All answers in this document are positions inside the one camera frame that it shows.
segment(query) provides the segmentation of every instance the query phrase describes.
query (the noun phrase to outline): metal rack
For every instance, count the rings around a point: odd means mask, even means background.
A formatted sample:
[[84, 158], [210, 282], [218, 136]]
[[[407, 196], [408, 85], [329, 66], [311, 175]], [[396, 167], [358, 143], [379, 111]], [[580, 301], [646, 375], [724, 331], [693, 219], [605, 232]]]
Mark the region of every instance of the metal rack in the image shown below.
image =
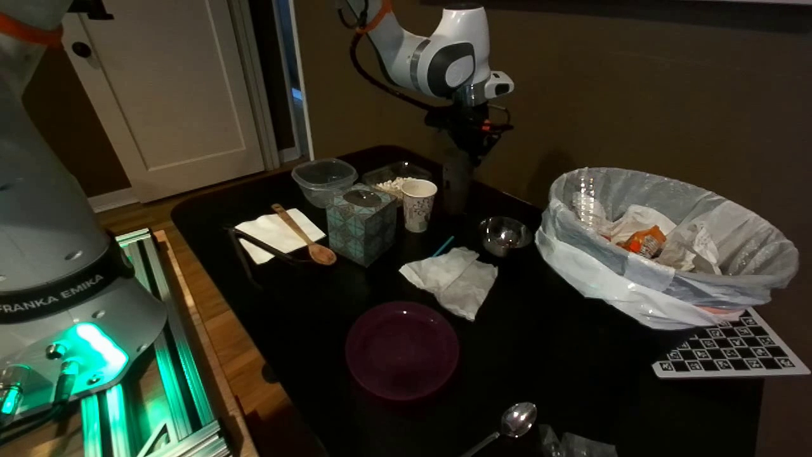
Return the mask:
[[82, 401], [87, 457], [230, 454], [150, 229], [116, 237], [136, 282], [168, 304], [168, 325], [131, 370]]

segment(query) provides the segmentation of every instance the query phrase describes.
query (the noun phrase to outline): black table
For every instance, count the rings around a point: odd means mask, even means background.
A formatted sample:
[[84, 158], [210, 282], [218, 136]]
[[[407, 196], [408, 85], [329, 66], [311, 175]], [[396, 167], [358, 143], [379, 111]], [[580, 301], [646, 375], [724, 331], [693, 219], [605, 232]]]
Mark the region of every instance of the black table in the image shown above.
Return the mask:
[[[398, 147], [344, 160], [361, 174], [396, 160], [437, 171]], [[481, 252], [474, 227], [489, 214], [522, 219], [536, 232], [541, 208], [474, 186], [461, 219], [443, 217], [440, 207], [429, 235], [402, 235], [396, 248], [369, 270], [344, 260], [329, 270], [314, 266], [304, 252], [243, 266], [228, 229], [272, 214], [272, 203], [301, 208], [325, 227], [325, 214], [304, 203], [289, 174], [182, 202], [172, 222], [329, 454], [452, 457], [492, 433], [500, 411], [522, 398], [536, 401], [541, 421], [559, 435], [612, 441], [618, 454], [754, 454], [762, 381], [657, 381], [649, 363], [679, 336], [646, 331], [605, 302], [584, 301], [533, 243], [507, 260], [481, 256], [500, 266], [500, 278], [478, 322], [443, 313], [398, 275], [404, 261], [429, 256], [450, 235], [454, 247]], [[344, 368], [353, 320], [386, 301], [431, 304], [459, 336], [457, 375], [426, 401], [379, 401]], [[528, 435], [481, 454], [539, 450], [541, 438]]]

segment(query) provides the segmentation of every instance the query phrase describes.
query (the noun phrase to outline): brown wall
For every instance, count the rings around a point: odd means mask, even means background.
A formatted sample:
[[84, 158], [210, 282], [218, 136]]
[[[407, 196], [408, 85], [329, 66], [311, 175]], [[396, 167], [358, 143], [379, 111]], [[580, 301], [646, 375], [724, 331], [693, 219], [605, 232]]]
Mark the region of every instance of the brown wall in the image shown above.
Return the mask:
[[65, 52], [46, 52], [22, 101], [54, 155], [75, 175], [87, 196], [130, 189]]
[[[317, 155], [404, 144], [452, 151], [418, 109], [351, 66], [332, 3], [299, 0], [299, 42]], [[414, 33], [437, 9], [396, 3]], [[624, 166], [714, 189], [775, 222], [812, 254], [812, 33], [492, 9], [492, 66], [518, 92], [509, 132], [480, 177], [542, 203], [561, 167]], [[812, 363], [812, 270], [764, 315]], [[812, 450], [812, 381], [769, 381], [762, 454]]]

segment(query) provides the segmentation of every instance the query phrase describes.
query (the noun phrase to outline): white door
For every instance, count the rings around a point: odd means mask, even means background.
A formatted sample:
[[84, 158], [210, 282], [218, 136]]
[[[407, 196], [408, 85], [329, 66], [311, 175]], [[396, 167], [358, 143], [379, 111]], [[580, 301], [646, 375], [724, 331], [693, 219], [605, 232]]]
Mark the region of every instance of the white door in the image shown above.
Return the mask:
[[64, 44], [139, 202], [267, 167], [225, 0], [106, 0]]

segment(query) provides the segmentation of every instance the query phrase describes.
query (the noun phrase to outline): spoon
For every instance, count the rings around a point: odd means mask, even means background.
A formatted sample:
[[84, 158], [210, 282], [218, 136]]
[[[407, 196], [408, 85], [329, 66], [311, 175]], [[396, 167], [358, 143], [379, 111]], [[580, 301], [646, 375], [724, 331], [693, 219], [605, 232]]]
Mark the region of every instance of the spoon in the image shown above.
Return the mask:
[[280, 214], [280, 219], [308, 243], [308, 254], [314, 264], [323, 264], [323, 266], [329, 266], [336, 264], [336, 252], [323, 247], [323, 243], [314, 243], [304, 232], [301, 227], [280, 207], [275, 203], [275, 212]]
[[531, 401], [512, 403], [504, 408], [500, 420], [500, 429], [488, 435], [481, 441], [478, 441], [473, 450], [467, 450], [461, 457], [474, 457], [485, 447], [489, 447], [500, 438], [520, 440], [536, 426], [539, 408]]

